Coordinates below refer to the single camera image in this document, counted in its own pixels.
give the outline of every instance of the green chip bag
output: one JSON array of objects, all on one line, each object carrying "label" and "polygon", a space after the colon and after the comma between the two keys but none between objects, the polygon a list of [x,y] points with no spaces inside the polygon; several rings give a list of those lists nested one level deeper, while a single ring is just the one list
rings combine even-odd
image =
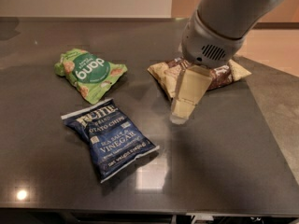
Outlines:
[{"label": "green chip bag", "polygon": [[93,105],[126,71],[125,64],[104,61],[82,49],[69,50],[55,64],[55,73],[66,77],[83,98]]}]

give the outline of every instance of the kettle brand chips bag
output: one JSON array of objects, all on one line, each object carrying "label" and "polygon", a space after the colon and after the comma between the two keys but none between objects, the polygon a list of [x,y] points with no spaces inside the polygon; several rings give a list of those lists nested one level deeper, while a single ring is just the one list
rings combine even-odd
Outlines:
[{"label": "kettle brand chips bag", "polygon": [[62,120],[89,144],[101,183],[137,158],[159,149],[115,106],[112,99],[62,116]]}]

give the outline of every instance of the brown snack bag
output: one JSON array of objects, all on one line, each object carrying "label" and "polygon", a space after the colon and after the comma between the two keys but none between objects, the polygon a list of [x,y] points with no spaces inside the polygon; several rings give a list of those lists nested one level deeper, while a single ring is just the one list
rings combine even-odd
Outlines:
[{"label": "brown snack bag", "polygon": [[[191,66],[187,60],[176,58],[174,60],[153,64],[148,68],[148,71],[159,82],[168,98],[172,100],[176,96],[176,86],[180,71],[182,68],[189,68]],[[207,90],[209,91],[229,85],[250,74],[251,72],[241,65],[230,60],[230,62],[224,66],[210,69],[212,83]]]}]

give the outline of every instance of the crumpled packaging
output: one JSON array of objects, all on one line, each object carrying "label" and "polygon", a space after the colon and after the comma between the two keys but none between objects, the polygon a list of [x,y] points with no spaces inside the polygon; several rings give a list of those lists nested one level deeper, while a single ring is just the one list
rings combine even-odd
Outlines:
[{"label": "crumpled packaging", "polygon": [[82,97],[96,104],[127,71],[125,64],[114,64],[83,49],[71,49],[54,65],[56,75],[66,77]]},{"label": "crumpled packaging", "polygon": [[[176,96],[176,86],[180,71],[191,65],[187,60],[179,57],[174,60],[153,64],[148,68],[148,71],[159,82],[168,98],[172,100]],[[224,66],[209,69],[209,71],[212,83],[208,87],[208,91],[227,86],[251,75],[250,71],[233,60],[230,60]]]}]

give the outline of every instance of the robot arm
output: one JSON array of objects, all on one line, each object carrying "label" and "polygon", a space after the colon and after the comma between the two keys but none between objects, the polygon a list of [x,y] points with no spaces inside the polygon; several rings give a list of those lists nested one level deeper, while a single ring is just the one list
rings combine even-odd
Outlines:
[{"label": "robot arm", "polygon": [[184,58],[209,68],[227,64],[258,19],[282,1],[202,0],[183,32]]}]

